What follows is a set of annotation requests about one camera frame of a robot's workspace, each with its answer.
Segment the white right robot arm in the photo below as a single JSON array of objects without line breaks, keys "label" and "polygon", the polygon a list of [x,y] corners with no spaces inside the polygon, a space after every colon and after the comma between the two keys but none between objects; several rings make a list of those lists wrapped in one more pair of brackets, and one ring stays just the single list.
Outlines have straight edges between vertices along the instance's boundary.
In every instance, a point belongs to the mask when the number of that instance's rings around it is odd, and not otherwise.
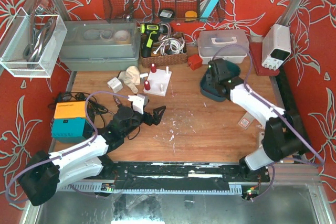
[{"label": "white right robot arm", "polygon": [[304,154],[310,144],[304,139],[301,117],[270,103],[234,74],[230,66],[237,65],[224,59],[208,63],[208,82],[216,92],[242,107],[265,129],[262,144],[240,161],[245,170],[258,170],[292,154]]}]

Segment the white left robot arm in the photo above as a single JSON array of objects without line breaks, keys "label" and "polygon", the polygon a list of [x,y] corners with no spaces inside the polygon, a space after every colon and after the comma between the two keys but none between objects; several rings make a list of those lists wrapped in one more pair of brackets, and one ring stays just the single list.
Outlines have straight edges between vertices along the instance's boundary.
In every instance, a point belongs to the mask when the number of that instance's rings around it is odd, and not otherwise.
[{"label": "white left robot arm", "polygon": [[161,106],[152,113],[140,113],[121,105],[110,123],[98,130],[97,135],[62,151],[38,151],[18,177],[28,200],[33,206],[42,205],[59,189],[99,175],[104,168],[104,155],[120,147],[141,124],[159,125],[165,110],[166,107]]}]

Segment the large red spring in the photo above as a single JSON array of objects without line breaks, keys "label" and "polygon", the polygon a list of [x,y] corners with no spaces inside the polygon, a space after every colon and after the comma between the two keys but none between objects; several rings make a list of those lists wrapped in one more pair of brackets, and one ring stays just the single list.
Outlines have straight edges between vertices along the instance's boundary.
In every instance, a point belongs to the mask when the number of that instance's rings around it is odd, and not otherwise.
[{"label": "large red spring", "polygon": [[156,69],[156,65],[154,63],[151,64],[151,72],[152,73],[156,73],[157,69]]},{"label": "large red spring", "polygon": [[149,91],[150,89],[151,89],[150,82],[149,81],[145,81],[144,82],[144,90],[145,91]]}]

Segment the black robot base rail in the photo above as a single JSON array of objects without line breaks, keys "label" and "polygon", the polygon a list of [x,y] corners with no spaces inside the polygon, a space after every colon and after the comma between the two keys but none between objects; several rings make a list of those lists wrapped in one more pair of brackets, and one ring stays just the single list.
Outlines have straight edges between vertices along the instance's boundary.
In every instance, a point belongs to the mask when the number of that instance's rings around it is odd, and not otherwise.
[{"label": "black robot base rail", "polygon": [[235,163],[114,162],[88,179],[123,190],[219,191],[229,185],[259,186],[270,176],[265,168],[244,174]]}]

